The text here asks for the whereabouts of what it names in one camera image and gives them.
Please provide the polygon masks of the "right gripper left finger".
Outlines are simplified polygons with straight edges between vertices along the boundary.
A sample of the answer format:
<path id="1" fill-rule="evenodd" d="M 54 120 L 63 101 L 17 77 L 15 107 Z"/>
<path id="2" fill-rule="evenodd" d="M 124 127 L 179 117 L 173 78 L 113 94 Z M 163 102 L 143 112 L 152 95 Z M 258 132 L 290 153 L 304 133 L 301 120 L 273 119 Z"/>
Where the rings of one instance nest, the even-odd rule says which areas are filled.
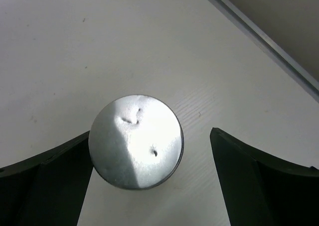
<path id="1" fill-rule="evenodd" d="M 78 224 L 93 164 L 89 133 L 0 169 L 2 226 Z"/>

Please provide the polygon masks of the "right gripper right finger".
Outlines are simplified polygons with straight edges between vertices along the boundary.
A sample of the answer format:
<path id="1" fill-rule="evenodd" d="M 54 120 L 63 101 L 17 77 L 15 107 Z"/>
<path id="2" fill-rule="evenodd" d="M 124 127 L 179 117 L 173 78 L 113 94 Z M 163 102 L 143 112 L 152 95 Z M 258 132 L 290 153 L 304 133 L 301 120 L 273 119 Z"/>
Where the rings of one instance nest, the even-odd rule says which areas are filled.
<path id="1" fill-rule="evenodd" d="M 232 226 L 317 226 L 319 170 L 241 142 L 213 128 L 210 142 Z"/>

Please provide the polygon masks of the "silver lid salt canister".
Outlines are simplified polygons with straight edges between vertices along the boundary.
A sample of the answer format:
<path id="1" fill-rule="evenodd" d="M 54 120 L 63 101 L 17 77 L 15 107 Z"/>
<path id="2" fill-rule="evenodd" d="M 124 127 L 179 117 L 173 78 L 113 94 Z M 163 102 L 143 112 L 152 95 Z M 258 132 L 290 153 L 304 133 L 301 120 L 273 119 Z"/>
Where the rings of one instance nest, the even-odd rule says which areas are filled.
<path id="1" fill-rule="evenodd" d="M 88 138 L 91 161 L 106 182 L 125 190 L 146 190 L 166 181 L 183 151 L 181 124 L 165 103 L 129 95 L 106 105 Z"/>

